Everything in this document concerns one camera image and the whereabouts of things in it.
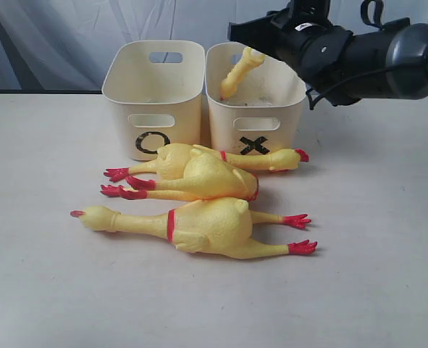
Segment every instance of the white backdrop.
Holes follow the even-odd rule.
[[[386,0],[384,21],[428,22],[428,0]],[[122,45],[141,39],[227,40],[229,21],[281,9],[287,0],[0,0],[0,20],[47,89],[100,89]],[[332,0],[330,19],[363,33],[361,0]]]

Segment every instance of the black x mark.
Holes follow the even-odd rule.
[[[241,151],[241,154],[248,154],[252,150],[256,150],[261,154],[268,154],[270,150],[268,150],[268,148],[266,148],[265,146],[262,146],[262,143],[264,143],[267,140],[268,139],[265,138],[264,136],[259,136],[254,141],[247,139],[245,136],[242,137],[240,141],[247,146]]]

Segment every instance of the white table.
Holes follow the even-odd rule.
[[[428,99],[305,112],[311,162],[266,175],[254,209],[308,212],[314,257],[189,255],[106,236],[69,211],[166,212],[110,199],[119,151],[102,96],[0,95],[0,348],[428,347]]]

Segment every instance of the yellow rubber chicken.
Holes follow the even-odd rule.
[[[281,149],[268,154],[243,156],[216,151],[201,145],[169,144],[157,150],[157,158],[127,168],[107,169],[104,173],[112,182],[129,175],[157,173],[163,180],[180,179],[191,160],[191,150],[197,149],[244,170],[283,171],[298,168],[299,162],[308,162],[309,156],[301,149]]]
[[[176,167],[181,178],[171,180],[141,180],[132,176],[127,182],[132,188],[123,186],[101,186],[101,193],[107,196],[120,196],[126,199],[176,199],[180,201],[195,201],[197,199],[215,199],[234,197],[254,200],[259,193],[259,181],[256,176],[232,166],[225,161],[200,149],[191,149],[185,156],[164,157],[159,155],[157,160],[169,167]]]
[[[243,55],[232,68],[227,77],[220,83],[220,100],[231,98],[236,94],[238,85],[246,75],[254,68],[264,63],[265,54],[254,54],[251,47],[245,47]]]
[[[143,233],[168,240],[178,250],[222,254],[235,259],[253,259],[284,254],[312,254],[316,242],[268,245],[251,238],[253,224],[280,223],[305,228],[305,214],[279,216],[249,210],[242,199],[224,197],[198,200],[167,214],[148,217],[123,215],[106,207],[75,210],[71,216],[94,231]]]

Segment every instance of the black robotic arm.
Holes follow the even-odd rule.
[[[428,24],[411,25],[409,18],[382,24],[383,6],[364,0],[361,19],[378,31],[354,35],[328,20],[330,0],[292,0],[257,20],[230,23],[228,39],[293,68],[311,87],[311,109],[323,98],[334,106],[364,98],[422,99],[428,96]],[[319,93],[315,99],[312,91]]]

